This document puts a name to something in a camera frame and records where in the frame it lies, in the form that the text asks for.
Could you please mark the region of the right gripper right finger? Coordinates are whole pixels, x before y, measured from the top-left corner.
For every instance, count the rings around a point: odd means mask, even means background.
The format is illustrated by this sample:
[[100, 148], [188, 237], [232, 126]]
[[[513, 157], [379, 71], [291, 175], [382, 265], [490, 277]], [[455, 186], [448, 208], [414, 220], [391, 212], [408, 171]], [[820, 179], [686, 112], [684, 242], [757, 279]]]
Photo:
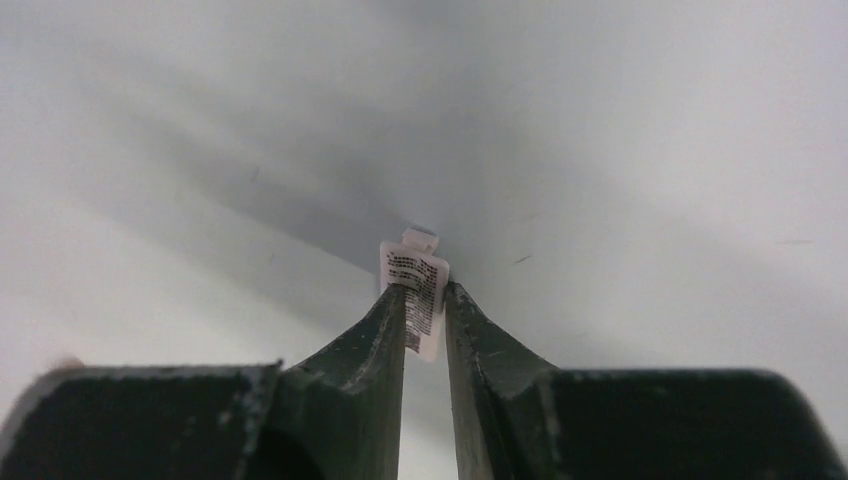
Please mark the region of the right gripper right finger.
[[564, 369], [458, 283], [446, 344], [462, 479], [843, 479], [807, 398], [758, 369]]

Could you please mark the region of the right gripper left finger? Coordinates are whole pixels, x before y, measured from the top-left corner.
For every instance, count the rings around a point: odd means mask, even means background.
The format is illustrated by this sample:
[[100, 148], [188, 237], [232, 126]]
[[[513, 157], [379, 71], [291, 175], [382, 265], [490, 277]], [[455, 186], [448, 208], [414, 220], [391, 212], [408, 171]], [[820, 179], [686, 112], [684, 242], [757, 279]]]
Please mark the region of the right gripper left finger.
[[60, 369], [1, 430], [5, 479], [394, 479], [405, 291], [286, 367]]

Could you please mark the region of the white battery cover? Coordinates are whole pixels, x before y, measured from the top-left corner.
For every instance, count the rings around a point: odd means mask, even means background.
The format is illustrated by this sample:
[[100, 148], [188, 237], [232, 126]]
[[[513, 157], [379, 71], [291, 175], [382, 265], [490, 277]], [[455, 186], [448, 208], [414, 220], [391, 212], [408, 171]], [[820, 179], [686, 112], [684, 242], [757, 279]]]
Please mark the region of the white battery cover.
[[437, 236], [412, 227], [400, 241], [380, 245], [380, 287], [406, 289], [405, 346], [425, 362], [437, 357], [450, 279], [449, 263], [436, 255], [438, 245]]

